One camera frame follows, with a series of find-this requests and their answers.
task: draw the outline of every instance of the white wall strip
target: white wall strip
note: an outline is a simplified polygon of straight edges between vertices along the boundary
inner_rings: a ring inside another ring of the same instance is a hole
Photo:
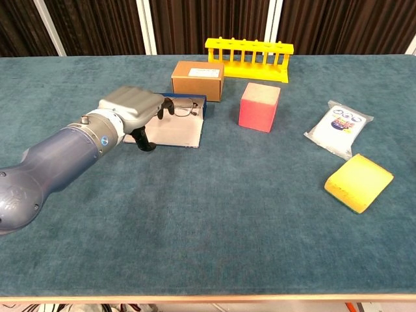
[[[138,18],[144,42],[146,55],[157,55],[155,33],[151,20],[149,0],[136,0]]]
[[[273,25],[272,25],[272,33],[270,35],[270,42],[276,42],[276,38],[278,37],[279,22],[280,22],[280,15],[281,15],[282,7],[283,7],[283,0],[277,0],[276,6],[274,8],[274,18],[273,18]]]
[[[265,42],[270,42],[270,35],[272,34],[272,25],[274,18],[274,11],[276,7],[276,0],[270,0],[268,3],[266,30],[265,30]]]
[[[146,23],[148,24],[150,49],[152,55],[157,55],[155,31],[153,30],[153,21],[151,19],[150,3],[149,0],[143,0],[144,13],[146,14]]]
[[[36,5],[36,8],[38,9],[39,15],[46,27],[49,37],[51,37],[52,43],[55,46],[55,49],[57,50],[58,55],[60,57],[65,57],[66,52],[65,52],[64,46],[62,45],[62,42],[60,41],[57,29],[55,28],[55,25],[53,24],[51,16],[49,15],[49,11],[47,10],[45,1],[33,0],[33,2],[34,2],[34,5]]]
[[[413,40],[410,42],[410,45],[404,54],[416,55],[416,35],[413,37]]]

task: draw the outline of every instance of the sponge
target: sponge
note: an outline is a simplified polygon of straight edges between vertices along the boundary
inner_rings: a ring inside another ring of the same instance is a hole
[[[248,83],[241,98],[239,125],[270,132],[278,107],[280,88]]]
[[[390,172],[357,154],[328,178],[324,188],[355,212],[362,213],[393,178]]]

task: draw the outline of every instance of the yellow sponge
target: yellow sponge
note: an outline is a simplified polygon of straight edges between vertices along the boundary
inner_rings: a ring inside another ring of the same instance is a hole
[[[355,212],[362,213],[393,178],[390,172],[357,154],[326,180],[324,188]]]

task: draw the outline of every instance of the yellow test tube rack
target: yellow test tube rack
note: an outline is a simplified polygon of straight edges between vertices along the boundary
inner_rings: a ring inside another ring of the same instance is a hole
[[[269,81],[289,82],[287,66],[289,56],[293,55],[293,45],[281,42],[259,42],[220,38],[208,38],[205,42],[208,49],[208,62],[224,63],[226,77],[251,78]],[[214,50],[218,49],[218,58],[214,57]],[[229,50],[229,60],[224,59],[224,50]],[[234,60],[234,52],[241,51],[241,58]],[[251,60],[245,61],[246,52],[252,52]],[[256,56],[263,54],[261,62],[256,62]],[[274,54],[273,63],[267,62],[267,57]],[[279,56],[283,55],[283,62],[279,64]]]

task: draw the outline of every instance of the box label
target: box label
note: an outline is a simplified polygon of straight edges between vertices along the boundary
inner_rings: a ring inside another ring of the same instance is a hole
[[[220,76],[220,70],[211,70],[209,68],[191,68],[188,76],[218,78]]]

